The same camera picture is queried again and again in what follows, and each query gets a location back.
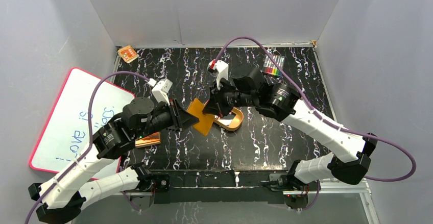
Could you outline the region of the orange leather card holder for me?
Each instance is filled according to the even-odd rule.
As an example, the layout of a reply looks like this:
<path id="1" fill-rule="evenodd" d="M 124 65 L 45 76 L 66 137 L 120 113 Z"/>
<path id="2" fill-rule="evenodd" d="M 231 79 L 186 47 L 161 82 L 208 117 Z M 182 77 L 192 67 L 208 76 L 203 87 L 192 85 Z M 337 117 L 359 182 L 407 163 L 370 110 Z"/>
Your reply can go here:
<path id="1" fill-rule="evenodd" d="M 207 136 L 212 124 L 214 122 L 214 115 L 204 114 L 203 109 L 205 105 L 197 98 L 195 98 L 188 106 L 187 112 L 196 118 L 198 122 L 193 125 L 193 128 L 203 136 Z"/>

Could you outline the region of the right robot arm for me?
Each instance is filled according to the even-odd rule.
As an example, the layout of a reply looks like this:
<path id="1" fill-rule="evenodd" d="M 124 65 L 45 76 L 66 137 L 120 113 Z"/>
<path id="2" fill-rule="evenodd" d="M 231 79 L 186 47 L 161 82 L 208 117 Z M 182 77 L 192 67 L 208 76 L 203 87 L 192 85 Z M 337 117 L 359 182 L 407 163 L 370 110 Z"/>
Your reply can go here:
<path id="1" fill-rule="evenodd" d="M 224 117 L 234 107 L 253 107 L 262 116 L 296 128 L 330 150 L 312 160 L 297 160 L 290 167 L 281 187 L 301 190 L 309 183 L 328 178 L 356 185 L 366 175 L 377 142 L 344 132 L 343 126 L 319 113 L 315 116 L 295 89 L 283 83 L 270 84 L 253 65 L 241 64 L 229 72 L 229 65 L 213 60 L 208 70 L 216 73 L 204 114 Z"/>

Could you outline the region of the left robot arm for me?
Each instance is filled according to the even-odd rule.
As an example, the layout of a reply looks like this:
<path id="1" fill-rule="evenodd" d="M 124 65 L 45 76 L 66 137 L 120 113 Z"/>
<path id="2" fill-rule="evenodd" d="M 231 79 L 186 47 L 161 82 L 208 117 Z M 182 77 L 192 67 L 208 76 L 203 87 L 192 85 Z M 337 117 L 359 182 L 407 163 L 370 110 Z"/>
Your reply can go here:
<path id="1" fill-rule="evenodd" d="M 134 149 L 137 140 L 165 129 L 181 132 L 198 122 L 175 99 L 159 104 L 146 97 L 133 99 L 93 134 L 90 148 L 65 170 L 45 183 L 29 187 L 31 198 L 40 203 L 36 211 L 38 220 L 67 223 L 89 205 L 118 192 L 166 187 L 168 177 L 153 175 L 144 163 L 98 180 L 93 180 L 93 176 Z"/>

